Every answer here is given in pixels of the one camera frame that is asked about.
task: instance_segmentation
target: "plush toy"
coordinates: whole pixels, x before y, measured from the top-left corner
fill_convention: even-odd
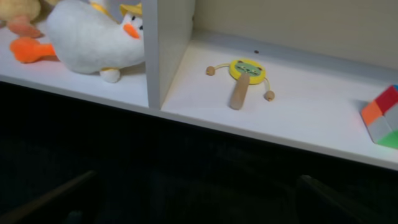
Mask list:
[[[229,74],[237,80],[235,89],[229,101],[229,106],[234,110],[240,110],[243,106],[248,87],[250,85],[267,82],[268,90],[264,98],[272,101],[275,93],[271,91],[271,85],[267,79],[266,69],[259,63],[250,59],[233,60],[231,63],[224,63],[216,67],[209,66],[206,69],[207,75],[214,75],[216,70],[222,67],[229,67]]]
[[[59,0],[46,0],[56,5]],[[39,0],[0,0],[0,21],[6,21],[11,32],[26,37],[39,37],[41,32],[30,22],[42,9]]]
[[[23,37],[11,43],[17,60],[32,63],[56,55],[71,71],[100,73],[103,80],[115,83],[120,68],[144,61],[144,28],[141,5],[121,5],[124,19],[115,23],[89,4],[64,0],[47,19],[51,44]]]

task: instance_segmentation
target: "stuffed animal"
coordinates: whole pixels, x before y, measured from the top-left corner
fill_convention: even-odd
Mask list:
[[[121,5],[121,11],[124,19],[117,24],[87,3],[64,0],[47,19],[51,44],[22,37],[13,41],[10,49],[22,63],[56,55],[71,71],[99,71],[103,80],[115,83],[119,80],[120,68],[144,61],[141,5]]]
[[[46,0],[56,5],[59,0]],[[39,0],[0,0],[0,21],[6,21],[11,32],[26,37],[39,37],[41,32],[30,22],[42,9]]]

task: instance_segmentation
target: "rubik's cube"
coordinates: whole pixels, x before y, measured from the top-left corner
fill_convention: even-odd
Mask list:
[[[361,114],[373,142],[398,149],[398,85],[391,85]]]

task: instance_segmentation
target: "white plush duck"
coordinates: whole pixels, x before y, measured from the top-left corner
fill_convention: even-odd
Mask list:
[[[120,68],[144,61],[142,19],[134,6],[122,6],[124,19],[115,23],[105,13],[78,0],[61,1],[47,19],[51,44],[20,38],[11,44],[16,59],[31,63],[56,55],[65,66],[78,73],[101,74],[114,83]]]

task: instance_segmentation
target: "wooden handle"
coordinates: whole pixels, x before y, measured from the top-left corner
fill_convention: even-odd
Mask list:
[[[229,102],[229,106],[232,109],[240,110],[242,108],[246,93],[248,92],[249,82],[250,75],[248,73],[242,73],[241,77],[236,82],[231,101]]]

